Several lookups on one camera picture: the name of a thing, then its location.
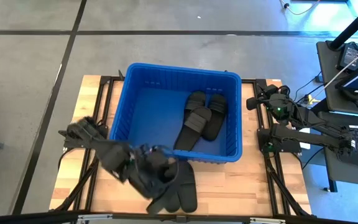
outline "blue plastic bin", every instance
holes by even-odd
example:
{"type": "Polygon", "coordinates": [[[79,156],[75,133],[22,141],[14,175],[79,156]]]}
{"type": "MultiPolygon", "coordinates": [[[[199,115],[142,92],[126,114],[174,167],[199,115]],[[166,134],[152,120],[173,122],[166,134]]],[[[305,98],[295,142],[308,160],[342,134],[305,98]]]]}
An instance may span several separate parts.
{"type": "Polygon", "coordinates": [[[110,139],[173,147],[183,124],[188,96],[201,90],[206,104],[214,93],[227,99],[227,115],[215,141],[200,138],[180,159],[225,163],[242,154],[241,79],[231,72],[134,63],[127,69],[110,139]]]}

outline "black slipper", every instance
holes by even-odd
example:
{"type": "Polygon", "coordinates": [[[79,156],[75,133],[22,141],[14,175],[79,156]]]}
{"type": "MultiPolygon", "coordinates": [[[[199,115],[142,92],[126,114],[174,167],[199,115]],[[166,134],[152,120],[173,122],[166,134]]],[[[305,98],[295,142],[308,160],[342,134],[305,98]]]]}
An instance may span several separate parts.
{"type": "Polygon", "coordinates": [[[212,117],[204,128],[203,138],[208,141],[214,141],[221,130],[226,115],[227,102],[225,97],[220,94],[214,94],[209,100],[208,108],[212,111],[212,117]]]}
{"type": "Polygon", "coordinates": [[[175,141],[174,149],[190,151],[201,137],[204,127],[210,121],[212,112],[205,107],[190,111],[175,141]]]}
{"type": "Polygon", "coordinates": [[[191,93],[191,95],[187,98],[186,106],[185,106],[185,115],[183,117],[183,121],[189,117],[190,112],[200,106],[205,106],[205,93],[202,91],[195,91],[191,93]]]}
{"type": "MultiPolygon", "coordinates": [[[[197,191],[194,170],[187,161],[179,161],[178,177],[180,186],[177,194],[173,194],[168,204],[165,206],[166,211],[175,212],[180,207],[184,212],[190,213],[197,209],[197,191]]],[[[165,173],[172,175],[176,173],[176,166],[165,173]]]]}

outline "metal pole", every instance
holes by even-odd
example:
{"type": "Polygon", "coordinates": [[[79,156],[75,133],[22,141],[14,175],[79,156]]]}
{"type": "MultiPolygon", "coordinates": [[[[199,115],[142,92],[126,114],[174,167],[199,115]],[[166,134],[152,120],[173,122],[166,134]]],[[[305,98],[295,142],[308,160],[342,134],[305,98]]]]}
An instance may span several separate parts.
{"type": "Polygon", "coordinates": [[[329,45],[332,49],[338,49],[345,43],[353,34],[358,31],[358,16],[354,21],[329,45]]]}

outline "gray floor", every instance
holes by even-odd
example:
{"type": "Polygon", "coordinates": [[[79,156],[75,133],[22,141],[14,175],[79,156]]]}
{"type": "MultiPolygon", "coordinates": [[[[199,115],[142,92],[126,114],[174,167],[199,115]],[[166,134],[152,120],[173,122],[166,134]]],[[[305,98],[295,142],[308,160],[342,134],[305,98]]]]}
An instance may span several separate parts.
{"type": "MultiPolygon", "coordinates": [[[[310,4],[293,2],[291,6],[301,11],[310,4]]],[[[0,0],[0,29],[71,30],[79,6],[79,0],[0,0]]],[[[340,31],[352,20],[343,3],[321,3],[304,16],[293,16],[280,9],[279,0],[88,0],[80,30],[340,31]]],[[[83,75],[116,75],[118,69],[125,72],[134,62],[230,70],[242,78],[280,78],[293,89],[294,97],[295,90],[319,72],[316,42],[326,39],[77,36],[24,212],[48,209],[62,153],[62,138],[57,131],[65,129],[71,120],[83,75]]],[[[0,141],[6,144],[0,151],[0,215],[9,213],[67,40],[65,35],[0,35],[0,141]]],[[[315,86],[311,84],[298,96],[315,86]]],[[[324,169],[311,165],[304,173],[313,213],[358,221],[358,185],[340,183],[339,193],[323,192],[321,188],[328,185],[324,169]]]]}

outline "wooden table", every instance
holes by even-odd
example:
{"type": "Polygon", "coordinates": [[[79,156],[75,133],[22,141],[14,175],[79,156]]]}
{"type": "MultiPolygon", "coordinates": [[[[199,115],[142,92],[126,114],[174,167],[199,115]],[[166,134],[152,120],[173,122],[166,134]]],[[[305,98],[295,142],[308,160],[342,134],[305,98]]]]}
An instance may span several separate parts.
{"type": "MultiPolygon", "coordinates": [[[[73,122],[93,114],[100,78],[96,75],[83,77],[73,122]]],[[[267,80],[267,85],[269,84],[280,86],[281,81],[267,80]]],[[[112,125],[122,85],[122,81],[114,82],[107,122],[109,127],[112,125]]],[[[100,118],[106,92],[106,90],[103,91],[104,95],[99,110],[100,118]]],[[[258,150],[257,112],[246,109],[246,99],[253,95],[252,85],[242,84],[242,157],[237,162],[227,164],[191,162],[195,170],[198,196],[198,208],[192,215],[272,215],[264,159],[258,150]]],[[[264,123],[265,127],[268,127],[265,113],[264,123]]],[[[59,206],[77,184],[83,156],[84,149],[74,149],[63,158],[50,208],[59,206]]],[[[302,208],[311,213],[299,161],[290,153],[281,153],[280,156],[287,188],[302,208]]],[[[87,188],[86,185],[80,208],[85,207],[87,188]]],[[[283,213],[281,195],[277,186],[275,186],[275,193],[278,210],[283,213]]],[[[92,212],[146,213],[145,209],[149,203],[150,200],[143,198],[128,182],[121,184],[99,167],[91,207],[92,212]]]]}

